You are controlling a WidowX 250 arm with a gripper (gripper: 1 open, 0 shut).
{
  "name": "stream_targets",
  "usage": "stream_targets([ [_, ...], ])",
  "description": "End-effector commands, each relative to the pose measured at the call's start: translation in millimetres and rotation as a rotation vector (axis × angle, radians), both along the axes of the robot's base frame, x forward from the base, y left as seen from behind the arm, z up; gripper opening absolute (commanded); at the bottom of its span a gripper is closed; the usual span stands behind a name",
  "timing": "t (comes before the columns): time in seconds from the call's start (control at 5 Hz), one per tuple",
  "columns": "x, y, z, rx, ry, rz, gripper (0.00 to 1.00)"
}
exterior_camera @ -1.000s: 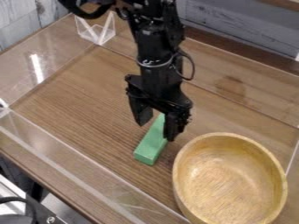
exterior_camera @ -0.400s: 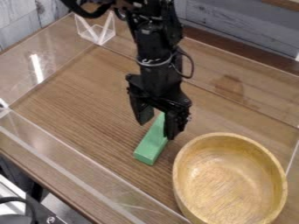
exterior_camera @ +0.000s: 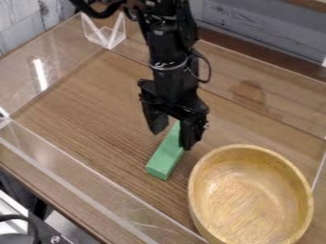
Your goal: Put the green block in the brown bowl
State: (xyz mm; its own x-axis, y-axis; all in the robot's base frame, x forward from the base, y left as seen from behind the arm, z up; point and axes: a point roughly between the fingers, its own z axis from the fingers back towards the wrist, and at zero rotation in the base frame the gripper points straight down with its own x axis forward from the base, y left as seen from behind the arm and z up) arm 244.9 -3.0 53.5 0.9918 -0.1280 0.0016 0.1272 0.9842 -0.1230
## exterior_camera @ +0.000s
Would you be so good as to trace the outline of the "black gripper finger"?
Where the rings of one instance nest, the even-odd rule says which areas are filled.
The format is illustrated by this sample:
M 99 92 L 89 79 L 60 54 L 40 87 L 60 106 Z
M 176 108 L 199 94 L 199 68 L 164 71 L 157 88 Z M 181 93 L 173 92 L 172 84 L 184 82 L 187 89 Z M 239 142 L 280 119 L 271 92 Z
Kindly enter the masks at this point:
M 159 134 L 168 126 L 168 114 L 165 114 L 165 106 L 151 100 L 141 100 L 143 113 L 153 134 Z
M 179 129 L 179 146 L 189 151 L 193 145 L 201 140 L 204 134 L 205 120 L 197 119 L 184 119 L 180 121 Z

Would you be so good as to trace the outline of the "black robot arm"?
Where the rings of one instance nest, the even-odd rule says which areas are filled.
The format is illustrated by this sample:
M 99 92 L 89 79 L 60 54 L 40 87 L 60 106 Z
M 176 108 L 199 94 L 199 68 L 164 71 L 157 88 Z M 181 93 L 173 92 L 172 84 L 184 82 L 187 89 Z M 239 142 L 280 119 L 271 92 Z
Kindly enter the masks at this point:
M 104 19 L 123 10 L 136 22 L 149 48 L 152 79 L 137 81 L 143 113 L 155 134 L 161 133 L 169 119 L 179 121 L 179 146 L 188 151 L 201 140 L 208 106 L 197 96 L 197 88 L 209 80 L 200 78 L 200 63 L 207 58 L 195 49 L 199 27 L 188 0 L 108 0 L 97 11 L 84 0 L 68 0 L 88 16 Z

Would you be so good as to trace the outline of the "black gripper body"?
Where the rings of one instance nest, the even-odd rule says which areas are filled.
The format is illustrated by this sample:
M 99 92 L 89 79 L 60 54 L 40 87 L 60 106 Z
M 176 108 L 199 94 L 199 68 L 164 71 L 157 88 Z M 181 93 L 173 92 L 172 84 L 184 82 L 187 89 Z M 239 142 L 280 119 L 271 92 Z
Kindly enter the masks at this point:
M 179 121 L 192 118 L 205 120 L 208 106 L 197 95 L 197 88 L 205 80 L 199 77 L 197 65 L 175 67 L 151 66 L 152 79 L 140 79 L 140 101 L 143 99 L 161 103 L 165 114 Z

